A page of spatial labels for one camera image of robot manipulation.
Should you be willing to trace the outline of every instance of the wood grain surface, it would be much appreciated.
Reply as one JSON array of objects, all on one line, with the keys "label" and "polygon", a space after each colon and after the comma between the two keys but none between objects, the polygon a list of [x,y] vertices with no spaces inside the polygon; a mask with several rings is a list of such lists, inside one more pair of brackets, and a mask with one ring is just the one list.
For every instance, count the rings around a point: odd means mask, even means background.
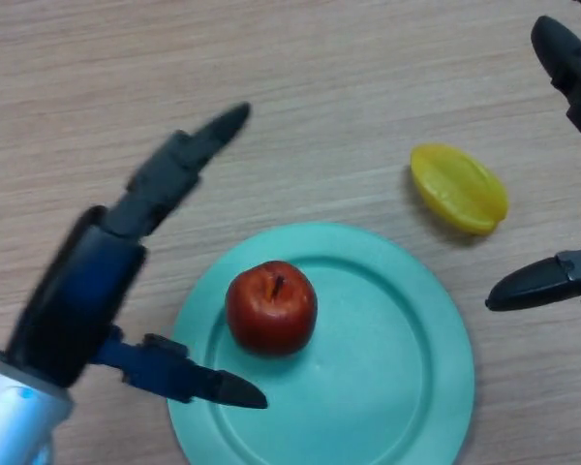
[{"label": "wood grain surface", "polygon": [[[249,129],[147,242],[129,340],[168,334],[251,234],[358,225],[424,261],[460,307],[477,369],[460,463],[581,464],[581,304],[483,306],[512,269],[581,245],[581,136],[532,50],[543,14],[581,36],[563,0],[0,0],[0,344],[83,208],[113,201],[170,131],[247,100]],[[506,184],[488,239],[434,220],[410,188],[410,150],[429,140]],[[185,463],[162,399],[99,367],[73,394],[57,463]]]}]

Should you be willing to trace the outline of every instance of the plate rim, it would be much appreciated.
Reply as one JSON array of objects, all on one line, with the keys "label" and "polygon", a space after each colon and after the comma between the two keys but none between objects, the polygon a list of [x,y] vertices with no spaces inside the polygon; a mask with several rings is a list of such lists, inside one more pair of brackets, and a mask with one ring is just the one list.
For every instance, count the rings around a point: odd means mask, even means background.
[{"label": "plate rim", "polygon": [[[418,304],[419,301],[423,301],[423,300],[436,300],[440,303],[441,307],[449,307],[447,309],[446,312],[443,312],[439,315],[441,315],[443,317],[443,314],[447,315],[446,318],[446,322],[447,320],[449,320],[450,325],[452,324],[452,321],[455,321],[458,323],[458,327],[451,327],[450,329],[454,329],[457,330],[459,332],[459,337],[455,337],[454,340],[458,341],[459,343],[461,341],[464,342],[464,348],[459,348],[458,350],[458,355],[463,355],[464,357],[467,358],[465,363],[459,362],[458,365],[462,366],[463,364],[465,364],[467,366],[467,371],[465,372],[465,374],[467,375],[466,378],[467,380],[465,381],[465,386],[464,389],[466,392],[461,393],[459,392],[459,400],[457,401],[457,405],[460,403],[464,403],[465,404],[465,411],[464,412],[458,412],[458,418],[456,420],[452,420],[454,422],[454,424],[457,426],[455,429],[456,431],[452,432],[452,428],[451,426],[447,428],[446,434],[447,436],[450,436],[450,442],[452,442],[453,444],[451,445],[451,447],[445,448],[447,449],[446,451],[441,450],[442,454],[441,456],[439,456],[438,454],[436,454],[435,451],[435,445],[433,445],[433,447],[431,448],[426,448],[425,447],[425,451],[421,452],[419,455],[421,457],[421,461],[418,461],[420,459],[420,457],[418,458],[413,458],[411,456],[409,456],[409,451],[413,452],[413,450],[418,450],[418,449],[422,449],[422,447],[418,447],[418,446],[411,446],[409,450],[407,450],[407,453],[405,453],[402,457],[401,457],[401,464],[415,464],[415,463],[431,463],[431,464],[436,464],[436,463],[443,463],[443,464],[450,464],[453,463],[457,456],[459,455],[465,440],[469,434],[469,430],[471,427],[471,422],[472,422],[472,416],[473,416],[473,412],[474,412],[474,402],[475,402],[475,372],[474,372],[474,352],[473,352],[473,347],[472,347],[472,342],[471,342],[471,338],[469,336],[469,333],[467,331],[463,316],[461,315],[461,313],[459,312],[456,304],[454,303],[453,299],[451,298],[451,296],[449,295],[449,293],[445,290],[445,288],[443,287],[443,284],[441,283],[441,281],[438,279],[438,277],[422,262],[420,262],[415,256],[413,256],[411,253],[409,253],[407,250],[405,250],[404,248],[402,248],[401,246],[399,246],[398,244],[390,241],[389,239],[387,239],[386,237],[379,235],[375,232],[371,232],[365,229],[362,229],[360,227],[357,226],[352,226],[352,225],[348,225],[348,224],[344,224],[344,223],[332,223],[332,222],[322,222],[322,221],[313,221],[313,222],[302,222],[302,223],[290,223],[290,224],[285,224],[285,225],[280,225],[280,226],[276,226],[273,228],[269,228],[263,231],[260,231],[254,235],[252,235],[251,237],[239,242],[238,244],[235,244],[233,247],[231,247],[229,250],[227,250],[225,253],[223,253],[220,257],[218,257],[218,259],[210,266],[208,267],[208,269],[200,276],[200,278],[198,279],[197,283],[194,285],[194,287],[192,288],[192,291],[190,292],[190,294],[188,295],[188,297],[185,300],[185,303],[181,309],[181,311],[179,312],[179,314],[176,317],[175,320],[175,324],[173,327],[173,332],[172,332],[172,336],[171,338],[173,340],[176,340],[182,344],[187,344],[189,346],[190,342],[194,342],[194,341],[185,341],[182,340],[182,337],[180,335],[181,332],[184,332],[181,330],[181,328],[184,325],[189,325],[189,313],[187,311],[188,308],[191,308],[195,302],[197,300],[203,299],[205,302],[209,302],[208,305],[213,305],[213,308],[223,308],[223,297],[222,297],[222,302],[220,302],[220,296],[214,296],[214,295],[205,295],[206,293],[203,291],[206,288],[208,288],[209,286],[211,286],[212,284],[215,284],[213,280],[217,281],[217,285],[215,285],[215,288],[221,288],[221,289],[225,289],[229,282],[231,281],[231,279],[242,269],[247,269],[248,267],[251,267],[253,265],[262,263],[264,260],[263,256],[260,256],[258,254],[253,254],[250,258],[247,258],[245,256],[242,256],[242,254],[244,253],[245,250],[250,250],[252,247],[254,247],[255,245],[259,245],[261,243],[267,243],[267,240],[271,240],[272,238],[275,238],[276,236],[279,236],[280,234],[282,236],[284,236],[285,234],[290,234],[290,236],[292,236],[294,233],[296,233],[296,230],[302,230],[302,233],[311,233],[311,234],[324,234],[324,233],[339,233],[343,238],[342,238],[342,242],[348,242],[349,239],[351,241],[354,240],[367,240],[369,244],[372,244],[371,247],[376,248],[376,250],[378,249],[383,249],[383,250],[389,250],[389,255],[391,257],[394,256],[398,256],[398,258],[402,258],[403,262],[405,262],[405,266],[411,266],[414,268],[414,273],[410,273],[413,274],[415,277],[419,276],[421,279],[420,281],[422,281],[424,284],[428,284],[430,291],[432,292],[430,293],[416,293],[413,295],[408,295],[408,293],[402,292],[403,297],[407,298],[410,302],[410,306],[411,308],[416,308],[416,307],[420,307],[420,308],[424,308],[424,306],[428,306],[427,303],[422,302],[421,304]],[[338,242],[340,243],[340,237],[336,237],[334,239],[333,242]],[[333,247],[335,249],[335,244],[331,245],[332,243],[329,242],[328,247]],[[298,250],[305,247],[305,244],[294,244],[292,247],[288,247],[289,249],[292,250]],[[336,257],[336,255],[331,255],[331,254],[326,254],[329,257],[332,258],[340,258],[339,256]],[[288,254],[281,254],[280,257],[278,257],[279,260],[284,260],[286,256],[286,260],[290,260],[291,258],[288,257]],[[370,254],[368,254],[368,257],[360,257],[358,258],[358,260],[356,261],[357,264],[362,264],[362,265],[367,265],[365,262],[367,260],[370,260]],[[383,271],[383,277],[386,278],[387,275],[392,275],[392,274],[397,274],[397,271],[392,271],[390,270],[390,268],[392,266],[396,266],[396,263],[393,263],[391,266],[388,266],[387,263],[385,263],[383,261],[383,257],[379,258],[379,257],[373,257],[375,259],[375,261],[377,263],[370,263],[369,265],[369,269],[374,269],[373,266],[376,266],[377,268],[382,268]],[[220,274],[221,270],[226,271],[226,273],[222,272],[222,276],[225,277],[226,281],[228,282],[223,282],[222,280],[218,279],[217,276]],[[388,282],[392,285],[396,284],[396,280],[395,279],[387,279]],[[206,308],[211,308],[208,305],[199,305],[199,306],[204,306]],[[199,333],[203,334],[203,339],[205,342],[208,342],[210,337],[211,337],[211,333],[213,330],[213,326],[216,324],[216,322],[219,320],[219,313],[218,312],[210,312],[212,315],[210,316],[211,318],[209,318],[207,321],[207,325],[205,325],[200,331]],[[428,322],[428,326],[432,327],[432,330],[435,329],[435,324],[433,323],[432,318],[435,317],[435,315],[433,315],[431,317],[431,320],[426,320],[426,315],[422,315],[420,317],[424,317],[424,318],[420,318],[420,322],[422,323],[422,327],[425,327],[425,322]],[[431,343],[431,341],[434,341],[435,339],[431,339],[430,334],[427,335],[428,341],[429,343]],[[208,346],[208,344],[201,344],[200,346],[194,347],[194,349],[191,351],[190,356],[194,359],[194,361],[198,362],[198,363],[204,363],[205,357],[206,357],[206,347]],[[436,380],[432,380],[433,383],[443,383],[443,376],[437,376]],[[440,393],[443,392],[443,389],[439,389],[438,386],[432,386],[432,391],[434,391],[435,393]],[[204,414],[204,411],[202,409],[205,409],[205,405],[203,402],[200,402],[198,400],[194,401],[192,404],[190,404],[195,411],[192,413],[192,415],[194,415],[195,417],[197,417],[199,414],[197,412],[197,410],[201,410],[201,413]],[[184,404],[180,404],[178,402],[174,402],[174,401],[169,401],[168,402],[168,410],[169,410],[169,416],[170,416],[170,421],[172,424],[172,429],[175,435],[175,438],[180,446],[180,448],[182,449],[184,455],[186,457],[192,456],[192,460],[195,459],[195,455],[192,453],[188,453],[188,449],[192,450],[192,445],[190,445],[189,448],[187,448],[187,444],[185,443],[185,440],[183,437],[181,437],[181,435],[178,433],[178,425],[177,423],[179,422],[178,419],[178,414],[177,411],[179,409],[185,408]],[[424,423],[429,423],[430,422],[430,418],[432,416],[436,416],[436,418],[438,419],[439,416],[443,416],[443,413],[440,412],[428,412],[426,414],[426,419],[424,421]],[[437,419],[433,419],[432,423],[439,423],[439,421]],[[211,423],[207,423],[207,428],[213,428],[215,431],[213,431],[213,436],[215,436],[217,434],[217,426],[215,426],[215,423],[212,421]],[[202,440],[206,440],[207,438],[205,436],[207,436],[208,433],[203,434],[204,431],[207,428],[200,428],[198,432],[195,432],[193,435],[199,436]],[[426,433],[424,434],[419,434],[418,435],[421,439],[422,436],[426,436]],[[232,463],[236,463],[237,465],[247,465],[248,462],[243,461],[242,459],[240,459],[239,457],[236,456],[236,454],[234,453],[232,447],[230,445],[228,445],[228,443],[226,443],[226,441],[222,441],[222,443],[225,445],[226,448],[228,448],[229,450],[232,451],[232,455],[235,457],[235,461],[233,461]],[[262,465],[275,465],[275,464],[266,464],[265,462],[261,463]]]}]

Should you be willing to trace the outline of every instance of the robotic hand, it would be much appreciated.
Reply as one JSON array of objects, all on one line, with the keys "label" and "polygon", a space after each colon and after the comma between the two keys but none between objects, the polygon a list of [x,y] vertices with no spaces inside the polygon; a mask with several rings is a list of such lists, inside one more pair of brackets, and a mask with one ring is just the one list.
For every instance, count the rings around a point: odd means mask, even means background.
[{"label": "robotic hand", "polygon": [[0,465],[51,463],[51,432],[71,414],[68,389],[88,363],[117,368],[124,383],[178,402],[267,407],[257,387],[195,364],[185,346],[156,334],[131,346],[112,323],[144,265],[141,240],[192,192],[249,113],[243,104],[192,136],[175,132],[113,207],[94,206],[76,222],[0,351]]},{"label": "robotic hand", "polygon": [[[532,44],[551,83],[568,100],[566,116],[581,133],[581,40],[557,20],[542,16],[532,31]],[[578,295],[581,250],[561,252],[511,273],[493,288],[486,306],[520,310]]]}]

